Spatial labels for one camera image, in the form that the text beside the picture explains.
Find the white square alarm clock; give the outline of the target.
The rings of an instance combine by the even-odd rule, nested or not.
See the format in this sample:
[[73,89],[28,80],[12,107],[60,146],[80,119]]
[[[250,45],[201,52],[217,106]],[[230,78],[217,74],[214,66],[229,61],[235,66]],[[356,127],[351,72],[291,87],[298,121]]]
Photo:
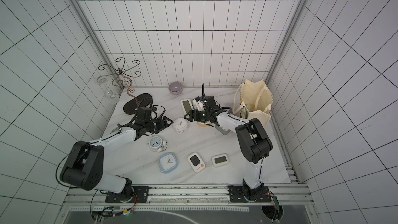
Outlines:
[[174,120],[172,126],[178,134],[187,131],[189,128],[188,122],[182,117]]

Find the white twin-bell alarm clock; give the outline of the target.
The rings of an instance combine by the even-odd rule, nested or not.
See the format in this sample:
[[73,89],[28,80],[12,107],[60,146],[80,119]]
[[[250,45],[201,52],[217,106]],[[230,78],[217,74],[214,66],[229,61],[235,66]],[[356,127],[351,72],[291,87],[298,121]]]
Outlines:
[[153,136],[149,141],[149,148],[153,152],[164,152],[168,147],[167,141],[159,136]]

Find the white orange digital timer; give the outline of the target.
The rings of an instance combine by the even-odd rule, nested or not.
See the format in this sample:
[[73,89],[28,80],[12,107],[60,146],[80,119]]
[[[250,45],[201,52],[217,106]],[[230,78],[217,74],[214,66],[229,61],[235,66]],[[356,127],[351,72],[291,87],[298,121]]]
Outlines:
[[205,162],[197,152],[188,156],[188,162],[196,173],[200,173],[206,168]]

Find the cream canvas floral tote bag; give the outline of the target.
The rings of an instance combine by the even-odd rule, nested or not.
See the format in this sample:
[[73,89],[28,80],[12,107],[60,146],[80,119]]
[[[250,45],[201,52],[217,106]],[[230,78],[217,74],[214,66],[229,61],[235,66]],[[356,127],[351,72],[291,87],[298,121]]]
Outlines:
[[271,118],[272,104],[273,95],[263,80],[245,80],[235,93],[232,113],[243,119],[257,118],[266,128]]

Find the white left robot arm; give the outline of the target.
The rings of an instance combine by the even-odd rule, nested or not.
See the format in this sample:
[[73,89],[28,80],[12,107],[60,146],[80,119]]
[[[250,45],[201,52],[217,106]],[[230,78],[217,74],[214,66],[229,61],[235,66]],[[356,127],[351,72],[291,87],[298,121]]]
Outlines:
[[105,158],[142,136],[158,134],[172,125],[174,121],[164,113],[158,116],[156,106],[141,107],[128,123],[118,124],[114,134],[92,142],[76,142],[65,157],[60,181],[86,191],[104,191],[109,198],[116,198],[122,203],[131,202],[135,196],[132,181],[105,172]]

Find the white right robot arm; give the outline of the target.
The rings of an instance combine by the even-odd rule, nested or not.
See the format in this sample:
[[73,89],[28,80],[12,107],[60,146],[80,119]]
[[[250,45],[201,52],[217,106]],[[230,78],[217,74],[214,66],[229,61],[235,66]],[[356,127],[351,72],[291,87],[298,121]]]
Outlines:
[[241,185],[227,187],[230,202],[233,203],[270,203],[272,193],[261,181],[263,159],[273,149],[273,144],[260,120],[242,119],[232,114],[230,107],[218,106],[213,96],[207,99],[201,96],[203,107],[188,111],[184,119],[189,122],[201,122],[212,127],[220,127],[234,132],[237,136],[242,155],[248,161],[245,177]]

